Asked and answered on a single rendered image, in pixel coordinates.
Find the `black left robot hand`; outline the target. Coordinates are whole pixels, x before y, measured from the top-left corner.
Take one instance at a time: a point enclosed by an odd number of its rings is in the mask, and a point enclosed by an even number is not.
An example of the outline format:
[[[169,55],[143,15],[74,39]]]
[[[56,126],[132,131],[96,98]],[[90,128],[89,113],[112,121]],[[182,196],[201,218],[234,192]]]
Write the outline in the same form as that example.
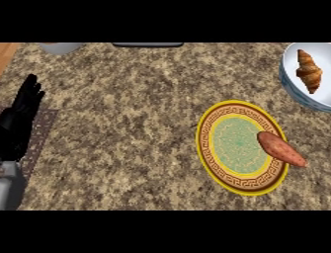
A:
[[[12,106],[0,113],[0,162],[19,161],[25,156],[33,122],[44,95],[37,76],[30,74]]]

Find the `yellow rimmed patterned plate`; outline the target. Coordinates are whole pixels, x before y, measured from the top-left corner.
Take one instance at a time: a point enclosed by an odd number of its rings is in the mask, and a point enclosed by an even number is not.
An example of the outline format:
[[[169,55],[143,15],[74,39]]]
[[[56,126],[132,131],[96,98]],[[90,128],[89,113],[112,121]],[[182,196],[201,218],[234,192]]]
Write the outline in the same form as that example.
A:
[[[269,193],[288,169],[288,164],[265,153],[257,141],[260,131],[285,140],[269,113],[240,100],[214,104],[197,124],[197,154],[206,171],[220,186],[243,196]]]

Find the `golden brown croissant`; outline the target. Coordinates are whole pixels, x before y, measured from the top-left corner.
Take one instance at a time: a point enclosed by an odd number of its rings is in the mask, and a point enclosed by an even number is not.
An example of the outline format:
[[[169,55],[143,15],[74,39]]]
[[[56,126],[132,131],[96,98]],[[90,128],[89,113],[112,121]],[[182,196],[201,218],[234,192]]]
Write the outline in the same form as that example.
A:
[[[297,63],[296,76],[300,78],[308,92],[313,94],[321,84],[322,69],[315,64],[311,54],[302,49],[297,51]]]

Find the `patterned brown placemat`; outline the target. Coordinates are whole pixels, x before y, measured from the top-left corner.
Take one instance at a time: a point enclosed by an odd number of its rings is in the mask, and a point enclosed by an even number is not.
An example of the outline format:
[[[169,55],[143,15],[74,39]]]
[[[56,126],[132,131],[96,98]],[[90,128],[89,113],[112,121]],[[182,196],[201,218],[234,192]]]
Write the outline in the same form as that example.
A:
[[[53,127],[56,113],[58,110],[40,109],[34,119],[28,151],[19,162],[25,179],[30,179],[34,171],[46,139]]]

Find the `pale grey rounded object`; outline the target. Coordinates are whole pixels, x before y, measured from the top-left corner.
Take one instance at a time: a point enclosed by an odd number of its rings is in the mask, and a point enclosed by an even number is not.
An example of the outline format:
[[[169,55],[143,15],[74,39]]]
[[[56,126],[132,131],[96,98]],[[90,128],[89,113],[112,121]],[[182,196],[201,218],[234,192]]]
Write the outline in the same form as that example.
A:
[[[40,47],[50,54],[67,54],[81,47],[81,42],[40,42]]]

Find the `reddish brown sweet potato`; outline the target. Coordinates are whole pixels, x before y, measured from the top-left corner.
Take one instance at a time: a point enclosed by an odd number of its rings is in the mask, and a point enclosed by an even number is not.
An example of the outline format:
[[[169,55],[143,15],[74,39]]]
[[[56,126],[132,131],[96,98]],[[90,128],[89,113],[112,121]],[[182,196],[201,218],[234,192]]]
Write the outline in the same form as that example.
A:
[[[293,166],[305,167],[306,160],[287,142],[271,132],[257,133],[257,141],[266,154]]]

